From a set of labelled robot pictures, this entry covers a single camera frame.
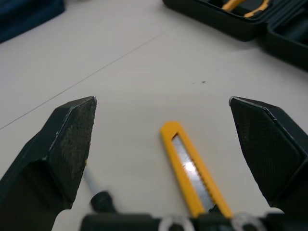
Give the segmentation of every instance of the screwdriver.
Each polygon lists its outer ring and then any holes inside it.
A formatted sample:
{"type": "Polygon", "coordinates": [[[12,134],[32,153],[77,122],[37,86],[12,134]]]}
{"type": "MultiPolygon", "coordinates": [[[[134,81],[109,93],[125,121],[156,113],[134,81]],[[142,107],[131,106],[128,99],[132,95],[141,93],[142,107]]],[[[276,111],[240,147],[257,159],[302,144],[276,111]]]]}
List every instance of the screwdriver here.
{"type": "Polygon", "coordinates": [[[111,195],[108,191],[101,191],[99,184],[97,184],[97,182],[94,180],[88,167],[85,167],[83,177],[93,194],[91,199],[93,210],[99,213],[117,213],[111,195]]]}

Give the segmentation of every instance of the yellow knife handle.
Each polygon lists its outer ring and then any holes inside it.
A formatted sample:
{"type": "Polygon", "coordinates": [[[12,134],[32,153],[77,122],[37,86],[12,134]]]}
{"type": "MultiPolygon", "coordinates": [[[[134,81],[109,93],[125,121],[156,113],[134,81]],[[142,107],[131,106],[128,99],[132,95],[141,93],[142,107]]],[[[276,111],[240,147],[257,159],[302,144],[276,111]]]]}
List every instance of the yellow knife handle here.
{"type": "Polygon", "coordinates": [[[173,170],[179,182],[182,193],[185,197],[186,203],[189,207],[191,215],[197,217],[199,214],[203,214],[205,211],[202,202],[191,184],[189,177],[182,165],[182,162],[177,154],[176,148],[173,145],[173,138],[179,136],[188,155],[192,159],[205,187],[207,188],[214,203],[218,206],[221,213],[226,217],[232,217],[232,212],[229,209],[227,203],[223,199],[218,187],[212,179],[209,171],[206,169],[201,157],[193,144],[189,140],[185,130],[179,122],[167,122],[160,130],[165,149],[172,164],[173,170]]]}

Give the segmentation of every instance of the white table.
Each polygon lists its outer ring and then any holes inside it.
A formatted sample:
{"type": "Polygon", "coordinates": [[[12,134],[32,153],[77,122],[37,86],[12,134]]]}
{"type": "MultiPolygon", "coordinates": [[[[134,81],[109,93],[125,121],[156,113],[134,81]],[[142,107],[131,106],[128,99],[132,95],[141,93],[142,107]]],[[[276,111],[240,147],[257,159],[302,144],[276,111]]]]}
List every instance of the white table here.
{"type": "MultiPolygon", "coordinates": [[[[166,121],[186,128],[231,209],[255,215],[270,208],[229,98],[280,106],[308,132],[306,72],[160,0],[69,1],[61,16],[0,45],[0,71],[0,176],[55,107],[93,95],[89,166],[124,213],[188,215],[159,136],[166,121]]],[[[53,230],[77,231],[90,199],[82,181],[53,230]]]]}

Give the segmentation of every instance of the black plastic part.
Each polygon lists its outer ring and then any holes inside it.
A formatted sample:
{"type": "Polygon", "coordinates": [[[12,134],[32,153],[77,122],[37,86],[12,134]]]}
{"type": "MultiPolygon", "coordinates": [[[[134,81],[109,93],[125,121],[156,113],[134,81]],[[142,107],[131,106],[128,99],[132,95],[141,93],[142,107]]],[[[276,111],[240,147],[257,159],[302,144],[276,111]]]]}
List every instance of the black plastic part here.
{"type": "Polygon", "coordinates": [[[253,17],[244,15],[263,0],[245,0],[232,12],[222,10],[228,0],[163,0],[184,13],[238,40],[259,37],[267,52],[308,70],[308,0],[271,0],[269,7],[253,17]]]}
{"type": "MultiPolygon", "coordinates": [[[[159,222],[150,215],[88,215],[80,231],[157,231],[159,222]]],[[[230,221],[221,215],[201,215],[191,222],[196,231],[233,231],[230,221]]]]}
{"type": "Polygon", "coordinates": [[[203,23],[215,27],[239,40],[250,41],[261,33],[260,22],[252,22],[224,12],[221,7],[223,2],[217,0],[217,6],[213,1],[207,3],[197,0],[163,0],[164,4],[174,10],[193,17],[203,23]]]}
{"type": "Polygon", "coordinates": [[[91,205],[94,211],[99,213],[116,213],[112,197],[109,192],[102,191],[91,199],[91,205]]]}
{"type": "Polygon", "coordinates": [[[267,202],[308,215],[308,136],[279,107],[232,97],[230,107],[246,162],[267,202]]]}
{"type": "Polygon", "coordinates": [[[96,99],[56,108],[0,181],[0,230],[50,231],[70,209],[88,158],[96,99]]]}
{"type": "Polygon", "coordinates": [[[158,220],[149,215],[101,213],[86,216],[81,231],[157,231],[158,220]]]}

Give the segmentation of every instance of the yellow utility knife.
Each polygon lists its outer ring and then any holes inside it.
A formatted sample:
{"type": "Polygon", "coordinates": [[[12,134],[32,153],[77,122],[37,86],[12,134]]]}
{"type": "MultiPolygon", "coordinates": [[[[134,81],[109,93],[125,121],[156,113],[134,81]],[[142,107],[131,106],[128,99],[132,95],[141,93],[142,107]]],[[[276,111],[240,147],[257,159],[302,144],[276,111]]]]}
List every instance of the yellow utility knife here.
{"type": "Polygon", "coordinates": [[[231,210],[180,123],[167,122],[160,133],[192,216],[219,210],[231,217],[231,210]]]}

